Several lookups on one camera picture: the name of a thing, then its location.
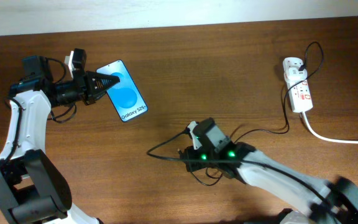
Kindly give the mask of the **blue Galaxy S25+ smartphone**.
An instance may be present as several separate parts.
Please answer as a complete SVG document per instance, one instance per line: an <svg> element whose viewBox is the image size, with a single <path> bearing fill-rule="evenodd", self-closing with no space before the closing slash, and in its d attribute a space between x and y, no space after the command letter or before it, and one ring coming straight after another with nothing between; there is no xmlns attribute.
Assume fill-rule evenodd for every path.
<svg viewBox="0 0 358 224"><path fill-rule="evenodd" d="M122 122L128 122L148 111L148 106L122 60L100 67L97 73L117 76L119 83L107 94Z"/></svg>

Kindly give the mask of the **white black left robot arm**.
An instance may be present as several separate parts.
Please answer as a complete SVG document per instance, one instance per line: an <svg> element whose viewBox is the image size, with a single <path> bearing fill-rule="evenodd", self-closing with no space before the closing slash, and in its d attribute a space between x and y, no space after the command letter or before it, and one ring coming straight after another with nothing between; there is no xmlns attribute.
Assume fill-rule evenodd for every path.
<svg viewBox="0 0 358 224"><path fill-rule="evenodd" d="M52 108L93 104L120 81L85 71L83 53L72 56L76 60L63 70L72 75L67 82L53 80L49 58L23 59L25 76L11 85L5 99L11 120L0 153L0 211L8 223L101 223L73 203L67 181L45 154L47 121L63 122Z"/></svg>

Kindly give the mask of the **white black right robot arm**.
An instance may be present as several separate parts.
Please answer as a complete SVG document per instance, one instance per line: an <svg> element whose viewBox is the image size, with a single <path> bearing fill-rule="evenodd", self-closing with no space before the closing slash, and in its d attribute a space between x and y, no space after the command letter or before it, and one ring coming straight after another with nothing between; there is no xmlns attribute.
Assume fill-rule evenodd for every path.
<svg viewBox="0 0 358 224"><path fill-rule="evenodd" d="M234 143L213 118L185 128L192 146L180 153L186 169L217 169L228 179L260 188L295 208L289 218L300 223L358 223L358 187L349 179L335 182L299 173L244 142Z"/></svg>

